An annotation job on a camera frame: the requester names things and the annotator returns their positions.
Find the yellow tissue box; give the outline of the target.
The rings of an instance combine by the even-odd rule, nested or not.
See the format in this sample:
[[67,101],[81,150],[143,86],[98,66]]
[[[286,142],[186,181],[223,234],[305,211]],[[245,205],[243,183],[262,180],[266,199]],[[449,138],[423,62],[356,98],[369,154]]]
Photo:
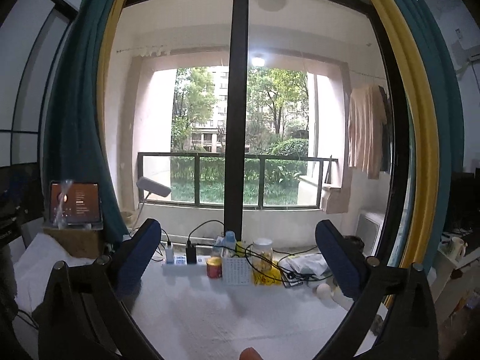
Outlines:
[[344,310],[349,311],[354,304],[354,300],[347,297],[339,286],[336,286],[332,292],[332,299],[341,306]]

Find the white folded towel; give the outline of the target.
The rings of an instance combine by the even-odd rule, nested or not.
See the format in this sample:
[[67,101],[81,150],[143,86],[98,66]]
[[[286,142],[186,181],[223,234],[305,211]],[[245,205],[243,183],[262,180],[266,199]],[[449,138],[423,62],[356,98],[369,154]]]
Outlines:
[[94,260],[72,257],[54,238],[38,233],[14,264],[19,308],[31,314],[42,303],[50,272],[58,261],[76,267],[89,265]]

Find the brown cardboard box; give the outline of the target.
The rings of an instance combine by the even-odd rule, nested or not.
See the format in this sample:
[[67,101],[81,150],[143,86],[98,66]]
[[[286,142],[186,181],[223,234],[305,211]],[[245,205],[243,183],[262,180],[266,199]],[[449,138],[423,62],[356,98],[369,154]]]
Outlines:
[[54,238],[72,257],[95,259],[102,254],[100,231],[76,228],[43,228],[43,233]]

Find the white power strip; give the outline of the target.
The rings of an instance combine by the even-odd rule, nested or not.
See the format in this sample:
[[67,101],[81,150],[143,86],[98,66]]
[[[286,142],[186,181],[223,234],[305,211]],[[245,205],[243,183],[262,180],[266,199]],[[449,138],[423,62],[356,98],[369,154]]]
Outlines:
[[205,276],[207,275],[208,256],[199,255],[195,264],[188,264],[186,256],[176,256],[174,263],[162,265],[162,271],[165,276]]

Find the white plastic bag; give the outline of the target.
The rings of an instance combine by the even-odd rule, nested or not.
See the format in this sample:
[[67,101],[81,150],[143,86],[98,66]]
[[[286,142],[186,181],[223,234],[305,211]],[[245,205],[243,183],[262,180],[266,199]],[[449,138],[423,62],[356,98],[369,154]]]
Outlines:
[[328,264],[321,253],[294,255],[278,261],[278,266],[300,275],[323,276],[328,270]]

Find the tablet with dark screen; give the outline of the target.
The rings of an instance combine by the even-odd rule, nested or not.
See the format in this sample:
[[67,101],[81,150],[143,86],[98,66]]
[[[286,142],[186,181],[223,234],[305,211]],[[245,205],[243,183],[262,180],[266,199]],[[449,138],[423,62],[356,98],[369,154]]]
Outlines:
[[49,222],[58,229],[102,227],[98,184],[52,181],[49,184]]

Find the black power adapter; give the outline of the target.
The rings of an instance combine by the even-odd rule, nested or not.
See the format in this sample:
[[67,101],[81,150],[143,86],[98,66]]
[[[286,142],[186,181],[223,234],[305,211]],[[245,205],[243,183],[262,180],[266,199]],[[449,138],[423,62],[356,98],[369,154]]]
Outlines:
[[186,256],[186,262],[189,265],[193,265],[197,263],[196,245],[191,241],[186,242],[185,256]]

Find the yellow duck bag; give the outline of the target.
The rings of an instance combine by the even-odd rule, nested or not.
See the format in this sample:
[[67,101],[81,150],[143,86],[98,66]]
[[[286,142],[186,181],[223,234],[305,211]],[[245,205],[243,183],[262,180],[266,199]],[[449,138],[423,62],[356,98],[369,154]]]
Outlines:
[[270,260],[255,259],[252,267],[254,285],[281,285],[283,279],[281,272],[276,265]]

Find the red can yellow lid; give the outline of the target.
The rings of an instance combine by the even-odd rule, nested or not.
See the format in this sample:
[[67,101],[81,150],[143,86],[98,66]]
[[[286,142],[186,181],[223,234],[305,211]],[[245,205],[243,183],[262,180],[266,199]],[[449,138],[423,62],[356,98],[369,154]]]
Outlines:
[[210,257],[206,261],[207,275],[209,279],[220,279],[222,277],[221,257]]

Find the white desk lamp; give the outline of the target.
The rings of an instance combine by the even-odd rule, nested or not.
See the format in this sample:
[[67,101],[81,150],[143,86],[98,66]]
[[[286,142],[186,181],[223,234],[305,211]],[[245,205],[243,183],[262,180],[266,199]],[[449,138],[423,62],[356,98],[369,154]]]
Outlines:
[[135,221],[133,223],[131,231],[133,231],[137,228],[137,224],[139,222],[141,214],[143,213],[144,205],[145,205],[146,201],[148,200],[148,198],[152,194],[160,196],[160,197],[168,197],[172,192],[172,189],[170,187],[168,187],[164,184],[161,184],[159,182],[156,182],[154,180],[151,180],[151,179],[149,179],[145,176],[140,176],[137,180],[136,185],[141,191],[146,192],[146,195],[142,199],[142,202],[140,204],[140,208],[137,212],[137,218],[135,219]]

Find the white plastic basket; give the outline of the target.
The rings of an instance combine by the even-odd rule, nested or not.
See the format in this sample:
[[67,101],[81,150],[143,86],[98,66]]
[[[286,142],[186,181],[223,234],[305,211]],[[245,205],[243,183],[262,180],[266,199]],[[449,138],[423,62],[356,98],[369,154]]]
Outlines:
[[251,266],[246,258],[222,258],[222,280],[229,286],[251,284]]

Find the balcony metal railing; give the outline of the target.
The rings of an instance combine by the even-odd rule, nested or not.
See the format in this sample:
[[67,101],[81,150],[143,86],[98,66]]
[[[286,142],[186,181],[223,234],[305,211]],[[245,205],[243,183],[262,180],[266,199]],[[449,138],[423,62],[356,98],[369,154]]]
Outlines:
[[147,203],[221,208],[241,203],[247,210],[317,209],[330,186],[337,158],[275,154],[140,152],[137,176],[172,189]]

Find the blue-capped bottle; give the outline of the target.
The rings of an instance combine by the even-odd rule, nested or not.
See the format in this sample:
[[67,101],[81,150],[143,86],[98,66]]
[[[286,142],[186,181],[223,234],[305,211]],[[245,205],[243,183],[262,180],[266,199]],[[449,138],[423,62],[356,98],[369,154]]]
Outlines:
[[224,239],[222,241],[222,258],[233,258],[236,254],[236,236],[234,231],[227,231],[224,233]]

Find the hanging pink garment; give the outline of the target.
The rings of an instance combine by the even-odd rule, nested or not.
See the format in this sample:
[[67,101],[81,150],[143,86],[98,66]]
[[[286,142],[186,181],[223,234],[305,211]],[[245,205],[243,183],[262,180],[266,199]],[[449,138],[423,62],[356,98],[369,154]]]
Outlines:
[[354,88],[350,96],[348,166],[378,180],[383,162],[383,133],[387,126],[385,90],[379,85]]

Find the teal yellow right curtain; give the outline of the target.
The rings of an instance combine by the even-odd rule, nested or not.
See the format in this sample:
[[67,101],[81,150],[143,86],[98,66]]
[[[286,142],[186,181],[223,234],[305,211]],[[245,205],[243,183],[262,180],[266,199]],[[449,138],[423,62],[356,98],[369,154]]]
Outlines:
[[431,269],[448,212],[452,173],[463,168],[465,127],[455,69],[425,0],[371,0],[405,89],[415,137],[412,217],[400,267]]

